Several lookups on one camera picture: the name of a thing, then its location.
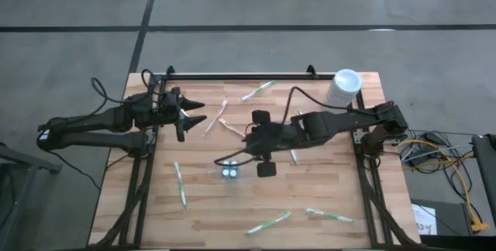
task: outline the wire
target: wire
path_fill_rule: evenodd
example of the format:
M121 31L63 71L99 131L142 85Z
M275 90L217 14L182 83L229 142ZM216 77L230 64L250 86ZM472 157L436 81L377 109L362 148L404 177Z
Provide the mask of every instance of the wire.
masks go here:
M441 161L441 162L423 163L423 164L420 164L418 166L406 167L406 168L403 168L403 169L404 170L415 170L415 169L418 169L418 168L432 166L432 165L446 165L446 164L449 164L449 166L446 167L446 168L448 168L448 167L451 167L452 165L454 165L457 162L463 162L463 161L465 161L467 159L470 159L470 158L473 158L473 157L471 157L471 156L462 157L460 160L456 160L456 161Z
M414 142L414 143L422 143L422 144L426 144L426 145L429 145L429 146L432 146L434 147L435 149L437 149L438 151L436 151L436 153L440 153L442 155L442 157L446 160L448 160L449 162L453 162L453 164L455 164L457 162L457 160L455 161L452 161L443 151L444 150L439 150L439 147L433 143L429 143L429 142L426 142L426 141L422 141L422 140L409 140L409 141L403 141L401 143L398 144L398 146L401 146L405 143L409 143L409 142ZM469 194L468 194L468 189L467 189L467 185L465 184L465 180L463 179L463 176L461 175L461 173L458 171L458 168L455 166L453 167L455 169L455 172L456 174L458 175L458 178L460 179L460 182L463 186L463 190L465 192L465 196L466 198L464 198L463 196L460 196L461 198L463 198L466 202L467 202L467 207L469 208L469 212L470 212L470 215L472 216L472 222L474 224L480 224L481 223L481 220L479 218L476 217L476 215L474 214L474 210L473 210L473 205L470 203L470 197L469 197Z
M377 165L375 165L375 168L379 168L379 166L381 165L381 158L380 157L366 157L365 160L368 160L369 161L369 164L371 165L372 164L372 159L375 158L375 160L379 160L377 162ZM363 164L363 167L366 168L367 170L372 170L371 168L367 168L365 166L365 163Z
M90 181L93 183L93 185L97 188L97 189L101 189L95 182L95 180L93 179L93 177L91 177L91 175L89 174L86 174L84 171L82 170L79 170L77 167L75 167L74 165L72 165L71 163L67 162L64 158L62 158L62 156L58 153L55 153L53 151L49 151L49 150L43 150L47 153L50 153L52 155L55 155L58 159L62 160L62 162L64 162L66 165L68 165L69 167L73 168L74 170L76 170L79 174L82 174L84 175L85 177L89 178Z
M417 130L414 129L413 131L417 132L437 132L439 134L450 134L450 135L462 135L462 136L475 136L476 134L473 133L465 133L465 132L444 132L444 131L438 131L438 130Z
M153 83L151 85L148 85L145 81L145 75L144 74L146 72L148 72L151 75L151 79L153 79ZM105 90L105 88L103 87L103 84L100 82L99 79L97 79L96 77L92 77L90 80L91 86L93 87L93 89L95 89L95 91L96 91L96 93L98 93L98 95L102 96L107 101L114 102L117 104L136 103L138 101L142 101L142 100L148 98L153 93L153 91L155 90L155 87L157 86L157 80L155 79L155 75L148 69L142 70L141 71L141 81L145 85L147 93L143 97L132 100L132 101L130 101L130 100L121 101L121 100L115 100L114 98L110 98L109 95L107 95L107 91Z
M434 153L441 153L442 151L445 151L445 150L454 150L454 149L457 149L457 148L462 148L462 147L467 147L467 146L471 146L470 144L467 144L467 145L462 145L462 146L452 146L452 147L448 147L448 148L445 148L445 149L442 149L440 150L439 147L435 146L437 150L435 151L429 151L427 153L422 153L422 154L419 154L419 155L416 155L414 157L410 157L408 159L405 159L403 160L402 162L403 163L406 163L408 161L411 161L411 160L414 160L414 159L417 159L417 158L420 158L420 157L424 157L424 156L428 156L430 154L434 154Z
M110 167L112 167L114 164L116 164L116 163L118 163L118 162L122 161L124 158L126 158L126 157L128 157L128 156L129 156L129 154L126 154L126 155L124 155L124 156L122 156L122 157L118 158L118 159L117 159L117 160L115 160L114 162L110 163L107 167L105 167L105 170L108 170L108 169L109 169Z
M415 134L415 132L412 130L412 128L410 128L410 126L408 127L408 130L410 131L410 133L412 134L412 138L413 139L417 139L417 134ZM403 152L408 148L404 148L401 152L400 152L400 159L401 161L403 161L406 157L408 157L408 155L410 155L410 153L412 153L413 149L415 148L415 144L414 143L410 143L410 150L403 156Z
M442 134L442 133L439 133L446 141L445 141L445 144L447 146L452 146L451 142L450 142L450 139L448 138L448 136L446 136L446 134ZM469 153L472 153L474 150L470 150L466 153L464 153L463 155L461 156L466 156L467 154ZM458 150L450 150L450 152L452 152L452 154L456 157L459 157L460 156L460 153L458 152ZM473 183L472 183L472 179L470 178L470 174L467 170L467 167L465 167L465 164L462 162L461 163L461 166L464 168L465 170L465 174L467 175L467 178L468 178L468 181L470 183L469 187L468 187L468 190L467 190L467 193L470 192L470 190L472 189L472 186L473 186ZM456 188L456 185L455 185L455 181L454 181L454 174L456 172L454 171L449 177L448 177L448 173L446 172L446 169L444 170L444 175L446 176L446 179L448 180L449 182L449 185L451 186L451 188L455 191L455 194L457 194L462 200L464 200L465 202L467 202L467 199L465 198L465 194L463 192L459 192L458 191L458 188ZM470 203L470 206L471 208L475 211L475 213L477 214L477 218L472 218L472 223L475 224L475 225L481 225L482 223L484 223L484 220L482 219L481 217L481 214L479 213L479 211L477 210L477 208L474 206L474 204L472 204L472 202Z
M245 136L246 136L246 133L248 132L248 127L250 127L250 126L254 126L254 125L258 126L258 124L251 122L250 124L248 124L248 125L245 127Z
M312 96L310 96L308 93L303 91L303 89L301 89L299 87L292 87L291 90L289 91L288 102L286 103L286 109L284 110L284 115L282 117L282 122L281 122L282 124L284 124L284 122L286 121L286 118L288 117L289 106L291 104L291 98L293 97L293 92L295 90L300 91L306 98L312 100L314 103L316 103L318 105L321 105L322 107L342 109L342 110L347 110L348 112L358 112L358 113L365 114L365 115L375 115L375 113L373 113L373 112L365 112L365 111L362 111L362 110L357 109L357 108L336 107L336 106L326 105L326 104L321 103L320 101L316 100Z
M399 155L400 153L392 152L392 151L383 151L382 153L386 154L394 154L394 155Z
M222 162L223 160L227 160L227 159L229 159L229 158L233 158L234 156L236 156L236 155L238 155L238 154L241 154L241 153L243 153L243 152L247 151L248 149L249 149L248 147L245 147L245 148L243 148L242 150L238 150L238 151L236 151L235 153L231 153L231 154L229 154L229 155L227 155L227 156L224 156L224 157L221 157L221 158L215 159L215 160L214 160L214 164L215 164L215 165L219 165L219 166L224 166L224 164L223 164L223 163L220 163L220 162ZM252 158L250 158L250 159L248 159L248 160L246 160L246 161L243 161L242 163L237 163L235 166L237 166L237 167L238 167L238 166L242 166L242 165L248 164L249 162L251 162L251 161L253 161L253 160L255 160L255 159L256 159L256 157L252 157Z

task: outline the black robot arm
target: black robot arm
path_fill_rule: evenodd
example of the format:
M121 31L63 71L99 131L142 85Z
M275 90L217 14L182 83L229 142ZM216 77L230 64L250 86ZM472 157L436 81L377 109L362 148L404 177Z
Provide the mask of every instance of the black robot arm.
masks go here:
M184 131L193 128L206 116L187 117L181 110L188 111L204 105L187 100L179 88L164 92L158 101L153 101L151 93L136 94L129 96L119 107L109 108L100 114L53 118L38 127L40 135L37 143L42 150L58 150L72 145L105 146L121 148L130 156L142 156L147 153L148 136L145 131L149 127L174 124L177 140L184 142ZM133 126L140 131L124 135L89 132L128 132Z
M245 153L262 161L257 165L259 177L276 174L270 154L275 151L305 149L320 146L340 132L376 126L361 138L363 154L378 156L383 151L382 142L401 135L407 128L397 105L387 102L365 110L352 110L343 114L309 112L291 117L291 124L270 121L267 111L252 112L251 133L246 135Z

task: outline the concrete floor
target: concrete floor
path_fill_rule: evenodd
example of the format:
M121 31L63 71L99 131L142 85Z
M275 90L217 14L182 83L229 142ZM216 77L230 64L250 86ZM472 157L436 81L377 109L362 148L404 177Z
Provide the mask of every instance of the concrete floor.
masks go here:
M138 26L146 0L0 0L0 26ZM495 23L494 0L156 0L150 25ZM90 112L90 77L122 95L137 33L0 33L0 141L36 148L36 127ZM138 70L180 72L379 71L414 129L495 132L496 31L148 33ZM454 143L470 137L452 136ZM101 182L108 150L60 153ZM475 161L470 198L496 235ZM406 175L412 198L460 203L441 174ZM16 240L19 249L85 244L98 192L72 169L41 173Z

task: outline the wooden table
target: wooden table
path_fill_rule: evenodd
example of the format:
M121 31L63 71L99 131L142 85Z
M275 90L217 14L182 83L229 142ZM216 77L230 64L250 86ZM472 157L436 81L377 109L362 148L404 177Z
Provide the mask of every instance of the wooden table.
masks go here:
M378 73L361 73L363 98L367 107L384 102ZM297 150L299 165L289 152L273 153L277 176L257 178L255 163L240 169L237 181L219 178L212 161L243 148L239 135L214 124L222 100L228 105L222 118L239 130L251 122L251 111L268 110L274 121L282 118L292 86L299 86L323 101L330 81L277 81L248 102L240 103L266 81L168 81L167 88L181 87L191 100L205 103L191 115L208 118L186 134L186 142L176 140L171 125L160 129L146 209L142 248L293 248L323 249L370 246L363 212L357 165L349 133L341 133L324 146ZM145 91L138 74L131 74L126 96ZM289 115L296 111L320 111L313 102L294 93ZM123 155L113 150L109 163ZM243 154L237 161L250 158ZM188 209L183 209L173 162L178 162L184 181ZM97 242L124 209L133 161L123 160L105 174L102 192L91 230L90 243ZM379 168L388 210L398 224L417 242L414 215L401 164L397 156L382 157ZM356 221L352 224L305 213L315 208ZM249 229L276 218L285 211L291 217L251 236ZM129 237L134 234L132 219ZM376 221L378 232L379 221Z

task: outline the white cup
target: white cup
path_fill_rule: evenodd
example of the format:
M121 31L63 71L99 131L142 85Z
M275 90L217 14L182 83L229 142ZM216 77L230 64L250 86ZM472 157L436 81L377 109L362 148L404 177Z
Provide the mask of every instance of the white cup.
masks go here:
M362 88L362 78L354 70L342 69L336 73L325 98L327 105L345 108ZM345 109L324 108L328 112L343 113Z

